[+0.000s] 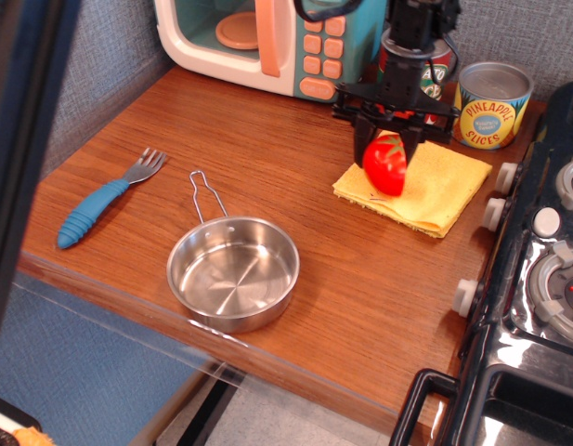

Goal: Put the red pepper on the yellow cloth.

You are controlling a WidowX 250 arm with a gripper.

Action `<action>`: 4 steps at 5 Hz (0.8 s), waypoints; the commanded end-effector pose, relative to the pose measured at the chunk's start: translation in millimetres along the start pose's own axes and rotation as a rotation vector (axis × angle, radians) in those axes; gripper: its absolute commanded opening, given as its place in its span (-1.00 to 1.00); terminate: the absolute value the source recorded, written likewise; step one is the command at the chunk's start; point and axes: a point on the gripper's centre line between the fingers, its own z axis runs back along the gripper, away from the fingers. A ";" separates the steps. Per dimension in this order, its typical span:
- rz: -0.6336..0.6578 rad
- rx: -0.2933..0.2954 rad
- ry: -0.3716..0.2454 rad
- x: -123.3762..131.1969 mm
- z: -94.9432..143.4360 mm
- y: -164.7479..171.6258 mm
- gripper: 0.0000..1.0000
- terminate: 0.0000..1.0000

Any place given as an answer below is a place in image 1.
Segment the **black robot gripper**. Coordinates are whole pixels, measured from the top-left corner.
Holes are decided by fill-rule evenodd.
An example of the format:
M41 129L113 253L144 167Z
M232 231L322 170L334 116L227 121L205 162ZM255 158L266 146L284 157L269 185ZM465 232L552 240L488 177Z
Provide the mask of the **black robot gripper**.
M457 108L427 96L420 86L423 67L431 60L434 43L443 39L454 52L453 43L442 37L428 37L409 43L389 32L393 45L385 51L384 77L373 83L341 84L332 114L354 127L354 162L363 167L365 150L379 129L398 133L406 163L418 145L426 140L448 143Z

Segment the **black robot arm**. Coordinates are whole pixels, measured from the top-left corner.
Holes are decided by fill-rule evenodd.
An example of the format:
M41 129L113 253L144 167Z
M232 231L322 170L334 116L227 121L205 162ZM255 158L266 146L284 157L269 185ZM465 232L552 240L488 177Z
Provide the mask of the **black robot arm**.
M392 1L386 14L384 74L373 84L341 84L333 115L354 127L354 161L363 157L379 130L401 137L406 159L427 140L448 143L459 110L421 89L425 67L433 68L435 42L457 49L449 37L461 8L457 1Z

